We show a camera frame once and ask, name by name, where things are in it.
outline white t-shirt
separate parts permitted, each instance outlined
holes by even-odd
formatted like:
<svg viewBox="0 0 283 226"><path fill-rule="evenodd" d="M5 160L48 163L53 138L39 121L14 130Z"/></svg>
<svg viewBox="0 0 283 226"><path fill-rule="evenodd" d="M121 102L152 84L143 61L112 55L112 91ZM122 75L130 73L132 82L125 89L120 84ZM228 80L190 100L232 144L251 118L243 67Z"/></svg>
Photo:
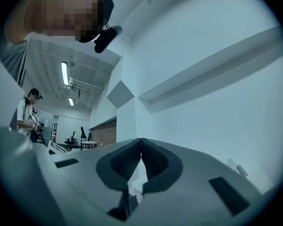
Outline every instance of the white t-shirt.
<svg viewBox="0 0 283 226"><path fill-rule="evenodd" d="M25 109L25 100L21 100L18 105L18 109L17 109L17 120L30 124L32 122L32 115L33 115L32 106L27 105ZM22 128L22 127L18 130L18 132L23 133L26 136L29 133L29 131L30 131L30 128Z"/></svg>

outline brick wall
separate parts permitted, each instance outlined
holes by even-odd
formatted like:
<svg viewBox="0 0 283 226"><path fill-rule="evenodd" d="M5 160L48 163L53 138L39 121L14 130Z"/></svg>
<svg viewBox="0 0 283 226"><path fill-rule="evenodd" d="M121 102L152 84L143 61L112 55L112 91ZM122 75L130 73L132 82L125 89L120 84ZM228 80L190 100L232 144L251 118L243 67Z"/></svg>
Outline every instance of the brick wall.
<svg viewBox="0 0 283 226"><path fill-rule="evenodd" d="M101 126L91 129L92 141L100 146L100 141L103 140L103 145L112 145L117 142L117 121L110 121Z"/></svg>

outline black rectangular slot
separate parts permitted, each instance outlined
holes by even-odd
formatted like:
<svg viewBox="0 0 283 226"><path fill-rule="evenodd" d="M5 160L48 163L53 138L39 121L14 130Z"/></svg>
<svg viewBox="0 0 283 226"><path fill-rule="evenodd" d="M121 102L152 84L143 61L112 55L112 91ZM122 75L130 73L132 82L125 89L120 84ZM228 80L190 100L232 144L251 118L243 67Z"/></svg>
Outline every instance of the black rectangular slot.
<svg viewBox="0 0 283 226"><path fill-rule="evenodd" d="M77 162L79 162L77 159L68 159L68 160L65 160L65 161L55 162L55 164L56 164L57 168L62 168L62 167L66 167L66 166L75 164Z"/></svg>
<svg viewBox="0 0 283 226"><path fill-rule="evenodd" d="M226 204L233 216L245 210L250 204L222 177L209 180L216 193Z"/></svg>

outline table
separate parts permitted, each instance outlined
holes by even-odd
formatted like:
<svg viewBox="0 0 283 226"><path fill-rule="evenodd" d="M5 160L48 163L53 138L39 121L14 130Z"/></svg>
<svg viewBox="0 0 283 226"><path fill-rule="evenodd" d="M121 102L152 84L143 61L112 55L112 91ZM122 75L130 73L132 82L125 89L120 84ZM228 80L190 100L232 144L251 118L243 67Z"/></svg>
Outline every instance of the table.
<svg viewBox="0 0 283 226"><path fill-rule="evenodd" d="M93 149L94 144L96 144L95 141L82 141L82 146L87 148L88 146L90 146Z"/></svg>

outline white table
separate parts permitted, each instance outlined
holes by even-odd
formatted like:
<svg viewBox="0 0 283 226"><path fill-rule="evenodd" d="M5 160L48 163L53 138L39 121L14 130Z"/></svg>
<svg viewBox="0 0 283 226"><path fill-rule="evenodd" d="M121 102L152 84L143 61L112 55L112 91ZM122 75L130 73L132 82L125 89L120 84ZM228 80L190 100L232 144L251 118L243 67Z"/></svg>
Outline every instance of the white table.
<svg viewBox="0 0 283 226"><path fill-rule="evenodd" d="M87 148L88 146L93 149L94 144L96 144L95 141L82 141L82 146Z"/></svg>

